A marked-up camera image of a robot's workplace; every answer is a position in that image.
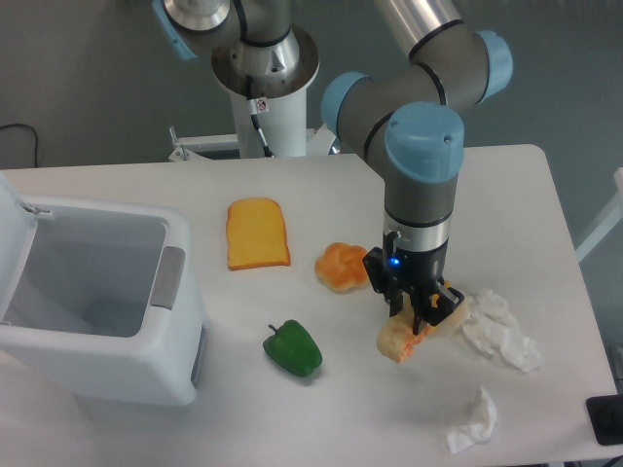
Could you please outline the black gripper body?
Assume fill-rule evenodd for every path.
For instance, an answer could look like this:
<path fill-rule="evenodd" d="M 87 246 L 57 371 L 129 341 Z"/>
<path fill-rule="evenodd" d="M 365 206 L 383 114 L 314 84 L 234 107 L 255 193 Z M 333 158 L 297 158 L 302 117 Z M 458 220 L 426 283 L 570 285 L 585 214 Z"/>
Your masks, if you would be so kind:
<path fill-rule="evenodd" d="M 419 292 L 425 299 L 422 319 L 437 326 L 463 302 L 463 294 L 448 285 L 442 275 L 447 246 L 445 244 L 425 252 L 412 251 L 399 245 L 404 236 L 398 232 L 384 235 L 383 245 L 370 250 L 363 259 L 374 291 L 385 298 L 400 289 L 411 299 Z"/>

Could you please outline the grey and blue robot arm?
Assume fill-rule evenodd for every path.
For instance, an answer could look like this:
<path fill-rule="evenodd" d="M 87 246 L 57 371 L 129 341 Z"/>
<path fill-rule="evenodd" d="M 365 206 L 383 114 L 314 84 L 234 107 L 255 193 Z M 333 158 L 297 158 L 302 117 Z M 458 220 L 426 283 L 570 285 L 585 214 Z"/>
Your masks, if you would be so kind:
<path fill-rule="evenodd" d="M 287 1 L 157 1 L 154 11 L 184 60 L 208 57 L 229 93 L 244 158 L 310 152 L 306 91 L 319 68 L 312 37 Z M 435 326 L 461 304 L 443 276 L 458 173 L 460 111 L 503 90 L 511 52 L 491 31 L 470 30 L 449 1 L 380 1 L 409 64 L 383 82 L 335 78 L 320 113 L 334 137 L 385 183 L 383 243 L 363 260 L 391 314 L 413 310 L 412 331 Z"/>

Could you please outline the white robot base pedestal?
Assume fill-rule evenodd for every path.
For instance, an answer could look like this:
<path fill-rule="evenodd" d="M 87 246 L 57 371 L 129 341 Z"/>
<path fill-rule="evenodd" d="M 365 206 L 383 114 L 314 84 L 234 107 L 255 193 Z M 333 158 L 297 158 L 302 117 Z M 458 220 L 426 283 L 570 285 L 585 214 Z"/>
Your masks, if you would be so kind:
<path fill-rule="evenodd" d="M 213 50 L 213 74 L 232 106 L 234 135 L 178 137 L 169 129 L 176 155 L 238 149 L 243 159 L 301 157 L 307 152 L 307 89 L 319 69 L 318 48 L 300 26 L 274 45 L 241 40 Z"/>

